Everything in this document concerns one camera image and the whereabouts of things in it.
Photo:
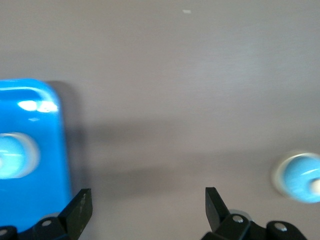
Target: light blue ball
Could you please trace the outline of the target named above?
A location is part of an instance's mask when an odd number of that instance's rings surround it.
[[[0,179],[17,178],[26,164],[27,155],[22,143],[12,136],[0,136]]]
[[[313,181],[320,179],[320,159],[308,155],[293,158],[282,174],[284,191],[292,198],[305,202],[320,202],[320,195],[311,189]]]

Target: gray table surface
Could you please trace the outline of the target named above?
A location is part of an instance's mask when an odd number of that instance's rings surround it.
[[[0,78],[61,95],[81,239],[198,240],[213,186],[319,239],[319,203],[270,184],[282,154],[320,153],[319,65],[318,0],[0,1]]]

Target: blue container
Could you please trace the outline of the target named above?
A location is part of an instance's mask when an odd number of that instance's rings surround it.
[[[35,79],[0,81],[0,226],[22,232],[71,200],[59,98]]]

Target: blue plastic block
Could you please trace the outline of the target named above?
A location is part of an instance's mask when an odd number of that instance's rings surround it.
[[[59,98],[34,79],[0,81],[0,226],[22,232],[71,200]]]

